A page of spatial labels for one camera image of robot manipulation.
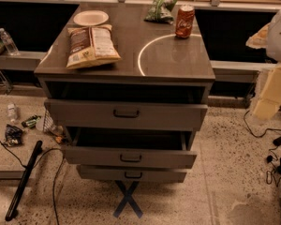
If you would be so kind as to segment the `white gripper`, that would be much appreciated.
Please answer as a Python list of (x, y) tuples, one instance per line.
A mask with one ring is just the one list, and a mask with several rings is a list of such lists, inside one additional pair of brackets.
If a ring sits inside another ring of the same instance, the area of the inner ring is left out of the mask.
[[(252, 49), (265, 49), (269, 24), (265, 24), (250, 37), (245, 45)], [(260, 121), (270, 120), (281, 107), (281, 63), (272, 69), (264, 69), (258, 75), (251, 113)]]

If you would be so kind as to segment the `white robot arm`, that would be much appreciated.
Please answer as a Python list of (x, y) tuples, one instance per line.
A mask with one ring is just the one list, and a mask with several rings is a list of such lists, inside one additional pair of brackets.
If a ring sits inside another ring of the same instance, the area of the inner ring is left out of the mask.
[(281, 10), (245, 45), (253, 49), (265, 49), (266, 55), (277, 62), (274, 68), (263, 68), (259, 73), (255, 96), (250, 105), (252, 119), (266, 123), (281, 107)]

